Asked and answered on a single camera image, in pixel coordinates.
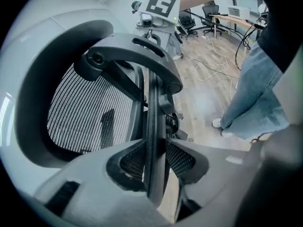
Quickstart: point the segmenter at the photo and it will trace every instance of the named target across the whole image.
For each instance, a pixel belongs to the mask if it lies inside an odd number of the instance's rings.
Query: wooden floor
[[[180,93],[174,95],[175,107],[184,116],[180,127],[188,134],[188,141],[196,144],[247,151],[250,148],[251,139],[242,140],[236,136],[223,138],[220,131],[212,127],[212,120],[222,117],[231,101],[231,81],[228,76],[220,73],[213,75],[207,81],[196,79],[195,70],[201,63],[186,56],[199,60],[203,64],[224,64],[227,67],[225,58],[216,54],[212,43],[203,39],[201,35],[202,32],[199,31],[198,38],[191,35],[187,41],[183,39],[181,49],[185,57],[175,61],[184,86]],[[227,73],[238,78],[240,72],[234,61],[239,41],[229,35],[218,35],[216,39],[211,33],[208,36],[213,41],[216,51],[226,56],[229,64]],[[242,62],[242,55],[243,51],[238,56],[238,63]],[[210,68],[223,70],[222,66],[210,66]],[[205,67],[200,67],[197,72],[200,79],[206,79],[214,73]],[[237,79],[231,79],[233,96]],[[177,198],[178,179],[171,173],[162,204],[158,208],[159,212],[171,223],[174,222]]]

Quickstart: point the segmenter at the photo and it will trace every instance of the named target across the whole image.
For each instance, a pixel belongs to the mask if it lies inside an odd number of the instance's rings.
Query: wooden desk
[[[213,16],[213,22],[214,23],[216,22],[216,18],[227,20],[229,22],[229,24],[228,24],[229,28],[231,28],[231,23],[246,27],[247,29],[249,29],[250,27],[251,27],[251,29],[255,28],[254,26],[251,26],[251,24],[246,22],[245,20],[238,19],[238,18],[235,18],[235,17],[222,16],[222,15],[211,15],[211,16]],[[214,24],[214,37],[215,38],[217,37],[217,30],[216,29],[217,29],[217,25]],[[245,60],[246,52],[247,52],[247,48],[244,47],[243,61]]]

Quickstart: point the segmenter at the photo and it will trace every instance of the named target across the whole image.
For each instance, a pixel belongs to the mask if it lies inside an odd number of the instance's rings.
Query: person
[[[132,9],[133,9],[132,13],[133,14],[139,10],[141,4],[142,4],[142,2],[140,2],[140,1],[134,1],[132,3]],[[170,36],[168,47],[166,49],[173,60],[177,60],[177,59],[183,57],[183,53],[182,53],[182,50],[180,47],[182,44],[183,44],[183,42],[182,42],[180,36],[175,31],[175,33]]]
[[[211,0],[180,0],[180,10],[208,1]],[[243,63],[237,91],[226,112],[213,120],[213,126],[221,128],[223,137],[236,135],[247,139],[289,125],[272,89],[298,51],[302,34],[296,34],[295,39],[285,34],[281,21],[283,1],[264,0],[269,10],[268,24]],[[292,0],[292,6],[299,7],[295,4],[299,1]]]

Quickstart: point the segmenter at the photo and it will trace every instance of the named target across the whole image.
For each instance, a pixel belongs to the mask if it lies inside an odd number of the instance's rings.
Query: black mesh
[[[134,81],[132,68],[120,66]],[[125,142],[132,100],[103,77],[86,81],[71,66],[53,96],[47,129],[59,147],[85,154]]]
[[[177,177],[192,169],[195,158],[178,147],[166,142],[166,159]]]
[[[123,156],[120,161],[120,167],[126,173],[136,180],[141,181],[146,159],[146,145],[141,145]]]

